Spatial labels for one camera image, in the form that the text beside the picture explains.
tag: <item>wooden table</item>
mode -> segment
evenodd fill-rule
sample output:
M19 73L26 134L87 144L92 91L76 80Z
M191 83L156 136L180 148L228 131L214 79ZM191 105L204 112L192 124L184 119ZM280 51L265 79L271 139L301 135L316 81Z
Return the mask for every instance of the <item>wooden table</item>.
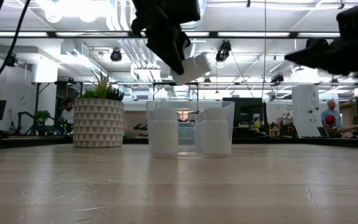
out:
M249 144L178 159L135 145L4 149L0 223L358 223L358 149Z

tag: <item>red cap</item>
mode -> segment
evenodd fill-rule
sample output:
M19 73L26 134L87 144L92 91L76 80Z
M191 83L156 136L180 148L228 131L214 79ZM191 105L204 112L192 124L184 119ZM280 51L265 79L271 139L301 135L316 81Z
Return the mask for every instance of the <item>red cap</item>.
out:
M335 123L335 121L336 121L336 118L335 118L334 115L328 115L328 116L326 117L326 124L327 124L327 125L332 125L332 124Z

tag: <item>transparent bin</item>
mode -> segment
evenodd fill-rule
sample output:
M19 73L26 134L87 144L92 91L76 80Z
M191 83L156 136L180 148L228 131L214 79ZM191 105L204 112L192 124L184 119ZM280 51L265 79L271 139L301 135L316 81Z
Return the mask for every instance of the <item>transparent bin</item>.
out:
M162 100L146 106L151 156L231 154L234 102Z

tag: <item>person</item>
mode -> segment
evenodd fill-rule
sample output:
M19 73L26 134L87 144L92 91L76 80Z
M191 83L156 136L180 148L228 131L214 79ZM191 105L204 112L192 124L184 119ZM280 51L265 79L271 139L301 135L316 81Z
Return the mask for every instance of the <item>person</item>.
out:
M62 112L62 116L60 119L67 120L68 124L74 124L74 102L71 98L66 98L63 102L63 105L65 106L65 109Z
M324 127L325 127L329 137L331 137L331 138L341 138L342 133L346 133L346 132L358 129L358 124L349 126L349 127L338 128L336 126L336 121L337 121L337 119L334 115L328 115L327 117L325 117L325 120L324 120L324 123L325 123Z
M328 106L328 109L324 110L322 113L321 113L321 122L323 124L323 126L325 125L325 119L327 116L329 115L333 115L335 116L335 119L336 119L336 127L337 128L342 128L342 119L341 119L341 114L339 111L336 111L335 110L335 101L334 100L328 100L327 101L327 106Z

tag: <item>green object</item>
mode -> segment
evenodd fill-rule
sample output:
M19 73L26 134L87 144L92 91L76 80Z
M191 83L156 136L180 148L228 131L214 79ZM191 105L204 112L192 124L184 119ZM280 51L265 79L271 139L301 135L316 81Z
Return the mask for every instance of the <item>green object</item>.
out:
M86 90L82 98L99 98L99 99L109 99L122 101L124 98L124 93L112 87L112 82L110 77L112 72L109 72L105 77L101 73L99 75L94 74L97 79L97 83L94 84L94 90Z
M43 124L45 125L46 120L48 120L48 118L50 117L50 113L49 111L37 111L35 113L35 120L39 123L39 124Z

